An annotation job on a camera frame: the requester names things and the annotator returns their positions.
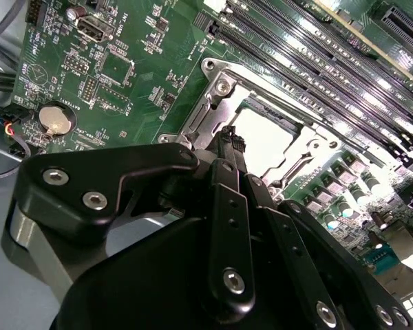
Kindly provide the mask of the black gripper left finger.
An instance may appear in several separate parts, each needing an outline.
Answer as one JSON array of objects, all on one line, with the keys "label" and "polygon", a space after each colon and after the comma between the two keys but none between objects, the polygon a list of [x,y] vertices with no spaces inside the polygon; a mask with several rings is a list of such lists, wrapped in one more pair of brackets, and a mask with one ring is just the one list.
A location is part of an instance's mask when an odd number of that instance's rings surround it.
[{"label": "black gripper left finger", "polygon": [[255,304],[244,140],[37,155],[12,238],[59,297],[57,320],[241,320]]}]

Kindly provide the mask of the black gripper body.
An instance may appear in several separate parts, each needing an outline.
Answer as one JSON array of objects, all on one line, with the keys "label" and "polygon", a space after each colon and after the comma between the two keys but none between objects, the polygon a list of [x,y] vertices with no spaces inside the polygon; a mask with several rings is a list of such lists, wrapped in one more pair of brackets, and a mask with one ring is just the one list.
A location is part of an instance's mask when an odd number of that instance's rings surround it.
[{"label": "black gripper body", "polygon": [[70,288],[56,329],[283,329],[257,288],[255,251],[231,240],[212,256],[211,225],[170,225],[87,270]]}]

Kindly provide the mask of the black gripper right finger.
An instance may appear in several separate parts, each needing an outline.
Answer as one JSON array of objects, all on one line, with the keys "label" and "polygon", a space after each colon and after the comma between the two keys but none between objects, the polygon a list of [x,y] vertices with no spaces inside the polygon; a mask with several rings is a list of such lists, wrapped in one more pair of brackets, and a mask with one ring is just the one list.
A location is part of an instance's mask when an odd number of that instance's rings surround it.
[{"label": "black gripper right finger", "polygon": [[246,169],[246,143],[233,139],[249,203],[257,288],[283,329],[413,329],[404,306],[298,203],[276,204]]}]

